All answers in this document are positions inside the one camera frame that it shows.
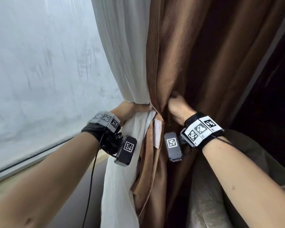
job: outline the sheer curtain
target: sheer curtain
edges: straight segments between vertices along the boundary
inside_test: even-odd
[[[92,0],[97,27],[110,68],[128,102],[149,104],[146,43],[150,0]],[[133,193],[141,144],[155,112],[137,113],[122,128],[137,139],[129,166],[109,158],[101,204],[101,227],[139,227]]]

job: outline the hand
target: hand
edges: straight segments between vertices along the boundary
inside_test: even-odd
[[[173,115],[174,120],[182,126],[188,118],[196,114],[196,111],[194,111],[177,92],[172,92],[168,100],[168,109]]]
[[[149,105],[123,101],[118,107],[111,110],[110,112],[120,120],[120,126],[123,126],[126,120],[130,119],[135,112],[148,112],[150,110],[151,108]]]

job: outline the fabric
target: fabric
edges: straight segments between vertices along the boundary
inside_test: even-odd
[[[257,142],[234,130],[226,130],[225,136],[280,186],[285,185],[285,168],[276,161],[268,162],[266,156],[269,154]],[[248,228],[202,154],[198,155],[193,167],[186,227]]]
[[[146,71],[163,134],[179,130],[165,109],[173,89],[226,125],[284,15],[285,0],[151,0]],[[132,190],[141,226],[163,227],[194,158],[167,169],[150,126]]]
[[[146,81],[146,42],[150,0],[92,0],[101,42],[120,92],[128,102],[149,104]],[[136,113],[122,128],[122,134],[137,139],[129,166],[110,157],[101,204],[101,227],[138,228],[130,188],[136,179],[139,152],[155,112]]]

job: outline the forearm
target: forearm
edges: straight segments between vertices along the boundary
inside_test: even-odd
[[[76,188],[98,144],[93,135],[80,133],[37,165],[0,202],[0,227],[45,225]]]
[[[249,227],[285,227],[285,192],[253,161],[218,139],[203,153]]]

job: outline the skin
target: skin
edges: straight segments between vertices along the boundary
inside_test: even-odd
[[[111,112],[120,125],[148,105],[122,102]],[[98,152],[99,142],[83,132],[49,155],[0,201],[0,228],[45,227],[72,194]]]
[[[169,99],[168,108],[181,125],[196,113],[176,93]],[[218,139],[210,141],[202,152],[249,227],[285,228],[285,191],[253,161]]]

